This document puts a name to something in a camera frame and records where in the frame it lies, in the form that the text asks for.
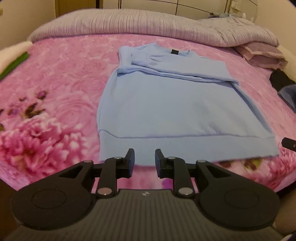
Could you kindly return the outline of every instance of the pink bed sheet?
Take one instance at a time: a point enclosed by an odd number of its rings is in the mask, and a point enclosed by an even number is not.
[[[278,157],[219,165],[275,191],[296,180],[296,153],[280,145],[283,137],[296,139],[295,114],[272,88],[270,70],[249,65],[231,48],[135,34],[49,38],[33,45],[30,58],[0,83],[0,178],[18,190],[82,160],[97,163],[96,112],[118,66],[118,48],[150,42],[225,61],[272,127]],[[135,166],[132,178],[120,179],[118,187],[171,188],[172,181],[157,178],[154,167]]]

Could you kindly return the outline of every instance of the wall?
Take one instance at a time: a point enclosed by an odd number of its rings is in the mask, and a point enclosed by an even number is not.
[[[258,0],[255,23],[270,29],[280,44],[296,55],[296,8],[289,0]]]
[[[37,27],[55,18],[54,0],[2,0],[0,49],[19,43]]]

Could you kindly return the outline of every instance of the bed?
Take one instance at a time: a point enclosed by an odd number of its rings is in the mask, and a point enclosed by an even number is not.
[[[131,16],[134,20],[129,26],[120,24]],[[148,20],[155,23],[155,19],[158,26],[148,28]],[[227,19],[237,22],[236,18]],[[230,30],[220,19],[207,21],[148,11],[96,9],[64,15],[37,29],[29,37],[34,42],[29,59],[0,83],[0,178],[19,190],[80,161],[98,163],[96,112],[106,82],[118,66],[118,48],[156,42],[224,61],[276,136],[279,156],[226,160],[217,165],[274,191],[294,182],[296,153],[283,148],[281,140],[296,139],[295,114],[272,88],[271,70],[251,66],[230,48],[250,38],[277,46],[276,37],[242,20],[238,30],[231,28],[230,36],[236,37],[227,39],[221,28]],[[135,23],[141,24],[137,31],[130,27]],[[221,34],[214,40],[206,38],[207,31],[213,30]],[[157,178],[155,167],[136,165],[132,178],[120,179],[118,188],[172,188],[172,181]]]

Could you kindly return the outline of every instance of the metal screw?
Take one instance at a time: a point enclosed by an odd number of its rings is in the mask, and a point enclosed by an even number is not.
[[[101,195],[104,195],[104,196],[109,195],[111,193],[112,193],[112,189],[110,189],[110,188],[100,188],[98,190],[98,194],[101,194]]]
[[[182,195],[188,196],[193,193],[193,190],[191,188],[180,188],[178,192]]]

